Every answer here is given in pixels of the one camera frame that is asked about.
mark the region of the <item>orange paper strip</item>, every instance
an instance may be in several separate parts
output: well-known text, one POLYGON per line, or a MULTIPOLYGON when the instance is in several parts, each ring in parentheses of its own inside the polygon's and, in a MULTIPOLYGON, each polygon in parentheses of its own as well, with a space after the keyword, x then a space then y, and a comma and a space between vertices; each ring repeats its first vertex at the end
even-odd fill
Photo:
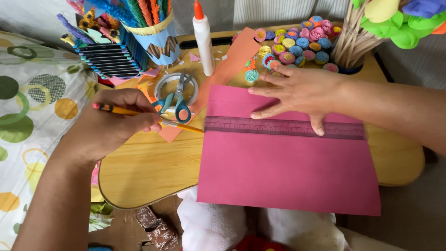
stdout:
MULTIPOLYGON (((195 104, 189 109, 194 111, 191 120, 207 105, 209 91, 212 84, 226 85, 241 69, 246 62, 256 55, 260 49, 260 45, 254 41, 254 30, 244 28, 237 39, 232 43, 227 51, 227 59, 223 60, 214 70, 212 76, 209 76, 198 90, 198 98, 195 104)), ((169 143, 171 143, 182 131, 176 127, 164 127, 160 135, 169 143)))

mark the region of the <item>yellow pencil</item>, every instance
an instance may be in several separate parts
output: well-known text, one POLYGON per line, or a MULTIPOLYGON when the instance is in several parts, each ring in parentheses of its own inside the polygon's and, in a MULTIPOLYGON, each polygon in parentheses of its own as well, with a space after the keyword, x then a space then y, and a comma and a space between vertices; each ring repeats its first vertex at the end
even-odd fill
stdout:
MULTIPOLYGON (((139 112, 127 110, 127 109, 124 109, 121 107, 116 107, 113 105, 97 103, 97 102, 93 103, 93 108, 101 110, 101 111, 110 112, 110 113, 117 113, 117 114, 130 115, 130 116, 135 116, 135 115, 139 114, 139 112)), ((202 129, 198 129, 198 128, 188 126, 188 125, 183 125, 183 124, 177 123, 175 121, 167 120, 167 119, 161 119, 161 121, 159 121, 158 123, 160 123, 162 125, 166 125, 166 126, 178 127, 181 129, 185 129, 185 130, 189 130, 189 131, 193 131, 193 132, 197 132, 197 133, 203 133, 202 129)))

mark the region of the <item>white glue bottle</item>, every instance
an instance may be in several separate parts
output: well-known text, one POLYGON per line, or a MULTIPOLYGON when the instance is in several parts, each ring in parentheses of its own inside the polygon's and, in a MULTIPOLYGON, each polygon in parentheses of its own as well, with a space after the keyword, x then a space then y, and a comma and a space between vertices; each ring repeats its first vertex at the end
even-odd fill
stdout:
POLYGON ((194 3, 195 16, 192 18, 194 24, 195 39, 200 52, 201 64, 206 76, 212 75, 215 68, 214 53, 212 52, 211 29, 207 16, 203 15, 201 4, 197 0, 194 3))

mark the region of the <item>wooden lap desk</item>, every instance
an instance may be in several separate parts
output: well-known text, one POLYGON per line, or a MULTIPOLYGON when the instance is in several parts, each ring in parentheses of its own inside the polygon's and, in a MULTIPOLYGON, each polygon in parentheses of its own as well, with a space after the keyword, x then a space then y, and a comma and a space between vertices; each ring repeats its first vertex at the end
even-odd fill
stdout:
MULTIPOLYGON (((282 25, 265 28, 275 31, 289 29, 298 25, 282 25)), ((212 33, 213 38, 229 37, 237 31, 212 33)), ((194 35, 179 36, 178 42, 194 40, 194 35)), ((273 41, 262 42, 271 46, 273 41)), ((214 56, 220 58, 226 54, 229 45, 216 46, 214 56)), ((198 49, 190 50, 198 55, 198 49)), ((257 54, 256 70, 261 74, 268 70, 261 64, 257 54)), ((200 85, 206 79, 200 63, 190 62, 189 50, 182 50, 179 56, 183 65, 177 65, 167 71, 169 73, 186 73, 195 71, 194 78, 200 85)), ((317 68, 313 62, 305 67, 317 68)), ((157 77, 146 77, 140 81, 138 88, 144 92, 153 93, 154 87, 164 75, 161 70, 157 77)), ((374 82, 387 82, 375 58, 368 54, 364 59, 363 69, 348 76, 352 79, 362 79, 374 82)), ((116 88, 135 88, 138 79, 132 79, 116 88)), ((244 87, 250 83, 244 79, 244 70, 234 77, 228 85, 244 87)), ((270 83, 257 80, 255 86, 265 87, 270 83)), ((206 108, 204 108, 189 125, 202 128, 206 108)), ((424 155, 420 144, 404 138, 396 133, 365 124, 368 133, 368 143, 375 165, 378 182, 385 186, 402 186, 414 181, 423 171, 424 155)), ((166 142, 160 135, 150 132, 139 132, 129 139, 122 147, 109 154, 103 161, 99 171, 99 186, 103 197, 114 207, 121 209, 137 208, 159 201, 181 190, 195 186, 198 183, 198 172, 202 151, 203 134, 183 130, 172 142, 166 142)))

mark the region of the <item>slipper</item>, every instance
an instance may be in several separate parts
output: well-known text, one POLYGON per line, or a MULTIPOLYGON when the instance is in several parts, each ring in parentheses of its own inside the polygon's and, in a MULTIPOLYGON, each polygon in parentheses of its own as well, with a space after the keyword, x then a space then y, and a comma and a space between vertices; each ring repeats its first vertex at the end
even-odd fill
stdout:
POLYGON ((157 218, 149 206, 135 212, 136 221, 146 231, 149 241, 160 250, 170 250, 178 244, 177 233, 163 219, 157 218))

